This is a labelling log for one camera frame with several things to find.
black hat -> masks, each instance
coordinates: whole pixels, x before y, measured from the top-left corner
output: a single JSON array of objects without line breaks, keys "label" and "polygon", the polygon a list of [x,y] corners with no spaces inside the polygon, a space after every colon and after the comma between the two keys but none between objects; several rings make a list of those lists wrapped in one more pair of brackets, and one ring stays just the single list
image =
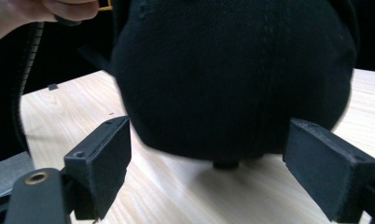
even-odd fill
[{"label": "black hat", "polygon": [[116,1],[112,73],[139,137],[237,161],[283,153],[291,118],[331,129],[357,51],[354,12],[341,2]]}]

light wood tabletop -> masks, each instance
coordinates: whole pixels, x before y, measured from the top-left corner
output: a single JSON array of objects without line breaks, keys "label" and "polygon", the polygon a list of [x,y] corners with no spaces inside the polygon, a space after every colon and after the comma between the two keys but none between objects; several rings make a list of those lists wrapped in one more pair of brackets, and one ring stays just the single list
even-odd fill
[{"label": "light wood tabletop", "polygon": [[[60,170],[68,151],[102,122],[126,112],[114,79],[97,72],[53,91],[24,95],[21,114],[35,167]],[[354,71],[351,100],[334,133],[375,158],[374,72]],[[361,223],[368,222],[364,214]],[[209,161],[147,148],[132,129],[126,180],[101,223],[330,222],[280,155],[245,161],[236,171],[218,171]]]}]

wood grain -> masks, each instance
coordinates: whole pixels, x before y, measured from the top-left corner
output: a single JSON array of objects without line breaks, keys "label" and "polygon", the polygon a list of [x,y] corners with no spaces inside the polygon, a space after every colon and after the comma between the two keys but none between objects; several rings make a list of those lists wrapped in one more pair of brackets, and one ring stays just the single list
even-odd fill
[{"label": "wood grain", "polygon": [[[63,168],[63,155],[102,122],[126,114],[114,79],[104,72],[58,87],[22,97],[36,168]],[[375,73],[355,70],[351,101],[334,133],[375,157]],[[361,223],[368,222],[364,215]],[[220,172],[208,161],[147,148],[132,130],[126,181],[101,223],[330,222],[279,155]]]}]

skin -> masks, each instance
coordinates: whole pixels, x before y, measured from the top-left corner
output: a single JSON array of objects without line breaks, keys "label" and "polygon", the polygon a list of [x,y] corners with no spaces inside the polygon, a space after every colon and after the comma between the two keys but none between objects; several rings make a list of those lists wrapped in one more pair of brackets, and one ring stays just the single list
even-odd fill
[{"label": "skin", "polygon": [[0,39],[12,30],[35,21],[55,21],[58,15],[70,21],[94,18],[97,0],[0,0]]}]

table surface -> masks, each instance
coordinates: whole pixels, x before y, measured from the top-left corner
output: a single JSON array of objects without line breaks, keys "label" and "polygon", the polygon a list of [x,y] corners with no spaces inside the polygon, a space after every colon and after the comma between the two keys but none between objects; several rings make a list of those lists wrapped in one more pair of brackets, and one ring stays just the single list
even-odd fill
[{"label": "table surface", "polygon": [[[375,158],[375,73],[355,70],[352,84],[349,107],[333,132]],[[102,122],[126,112],[114,79],[97,72],[24,95],[21,114],[35,167],[62,169],[68,151]],[[368,222],[364,214],[360,223]],[[209,161],[145,147],[132,130],[126,180],[101,223],[330,222],[280,155],[221,172]]]}]

